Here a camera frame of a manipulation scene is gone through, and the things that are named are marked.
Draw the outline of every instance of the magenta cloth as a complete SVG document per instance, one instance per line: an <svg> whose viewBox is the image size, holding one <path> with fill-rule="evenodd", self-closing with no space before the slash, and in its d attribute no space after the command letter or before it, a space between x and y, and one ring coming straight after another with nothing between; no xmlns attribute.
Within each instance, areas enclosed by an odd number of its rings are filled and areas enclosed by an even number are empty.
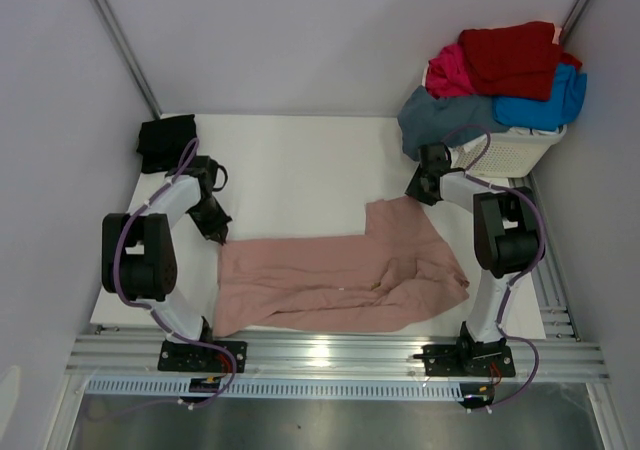
<svg viewBox="0 0 640 450"><path fill-rule="evenodd" d="M435 98L463 97L478 93L469 80L460 45L448 45L436 58L429 60L424 86Z"/></svg>
<svg viewBox="0 0 640 450"><path fill-rule="evenodd" d="M364 235L228 242L218 274L223 337L249 325L390 332L469 298L451 248L408 197L367 204Z"/></svg>

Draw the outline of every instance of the blue towel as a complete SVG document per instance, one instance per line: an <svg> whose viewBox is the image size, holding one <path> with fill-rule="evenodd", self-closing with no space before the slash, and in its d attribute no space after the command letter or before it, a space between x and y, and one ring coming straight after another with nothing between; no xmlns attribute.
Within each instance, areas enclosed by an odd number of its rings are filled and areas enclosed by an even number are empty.
<svg viewBox="0 0 640 450"><path fill-rule="evenodd" d="M573 65L561 63L553 77L549 101L496 97L493 118L510 127L555 131L578 117L586 91L587 75L578 75Z"/></svg>
<svg viewBox="0 0 640 450"><path fill-rule="evenodd" d="M420 86L411 94L398 114L402 130L402 151L416 162L420 145L440 142L449 132L472 125L451 137L448 147L457 147L483 135L478 126L490 132L506 132L491 114L491 98L480 95L441 98L436 100Z"/></svg>

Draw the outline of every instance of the white wall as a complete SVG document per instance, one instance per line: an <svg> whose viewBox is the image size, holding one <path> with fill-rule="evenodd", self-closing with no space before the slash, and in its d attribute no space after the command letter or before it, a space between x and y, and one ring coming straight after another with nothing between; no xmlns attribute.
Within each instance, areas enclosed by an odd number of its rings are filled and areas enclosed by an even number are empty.
<svg viewBox="0 0 640 450"><path fill-rule="evenodd" d="M100 224L125 208L149 118L89 0L0 0L0 373L22 367L1 448L42 443L97 296Z"/></svg>
<svg viewBox="0 0 640 450"><path fill-rule="evenodd" d="M165 112L395 116L467 27L573 0L110 0Z"/></svg>
<svg viewBox="0 0 640 450"><path fill-rule="evenodd" d="M602 344L640 446L640 34L638 0L594 0L569 49L585 62L584 109L535 171L582 337Z"/></svg>

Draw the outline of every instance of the white table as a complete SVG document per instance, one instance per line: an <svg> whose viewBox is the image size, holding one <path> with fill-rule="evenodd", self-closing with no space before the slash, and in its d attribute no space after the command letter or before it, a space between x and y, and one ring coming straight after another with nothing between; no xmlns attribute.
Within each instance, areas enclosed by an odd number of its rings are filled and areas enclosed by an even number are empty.
<svg viewBox="0 0 640 450"><path fill-rule="evenodd" d="M199 153L210 155L229 172L229 183L216 198L233 218L230 239L361 234L365 203L402 196L416 169L402 154L400 129L392 118L197 115L196 123ZM130 210L149 197L163 177L141 175ZM506 180L498 183L508 184ZM446 202L425 206L425 212L471 282L470 298L396 333L455 336L473 307L480 280L473 220L471 214ZM172 236L178 286L211 321L218 290L218 246L205 241L187 215L173 228ZM91 322L154 325L145 312L125 307L104 289ZM529 276L516 293L507 331L545 338Z"/></svg>

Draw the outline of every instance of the laundry basket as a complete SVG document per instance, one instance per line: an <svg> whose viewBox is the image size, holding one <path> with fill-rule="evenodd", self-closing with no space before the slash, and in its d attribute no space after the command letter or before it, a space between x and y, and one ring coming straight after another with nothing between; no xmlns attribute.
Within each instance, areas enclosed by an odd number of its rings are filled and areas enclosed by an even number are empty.
<svg viewBox="0 0 640 450"><path fill-rule="evenodd" d="M562 140L566 130L565 125L558 133L549 135L521 135L513 131L492 133L487 153L469 173L478 177L522 178L529 174L551 145ZM455 166L468 166L480 154L485 144L486 141L468 152L463 147L452 148L458 153Z"/></svg>

